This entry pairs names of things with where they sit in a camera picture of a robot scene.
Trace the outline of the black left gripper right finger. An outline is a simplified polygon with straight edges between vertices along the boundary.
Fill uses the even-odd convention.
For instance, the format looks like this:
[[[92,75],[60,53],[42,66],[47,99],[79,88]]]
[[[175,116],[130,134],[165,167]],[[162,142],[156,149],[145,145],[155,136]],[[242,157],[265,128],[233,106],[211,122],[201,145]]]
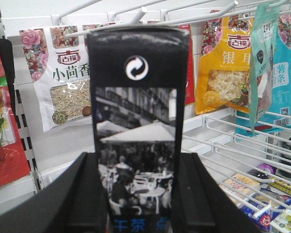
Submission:
[[[196,153],[179,153],[172,191],[175,233],[258,233],[254,223],[227,197]]]

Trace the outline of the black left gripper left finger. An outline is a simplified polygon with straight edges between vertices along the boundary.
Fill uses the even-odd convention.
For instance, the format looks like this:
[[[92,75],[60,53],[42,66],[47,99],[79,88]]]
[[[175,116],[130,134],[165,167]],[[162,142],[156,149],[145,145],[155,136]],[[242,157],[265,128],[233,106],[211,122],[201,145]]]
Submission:
[[[37,195],[0,216],[0,233],[104,233],[106,225],[97,156],[88,152]]]

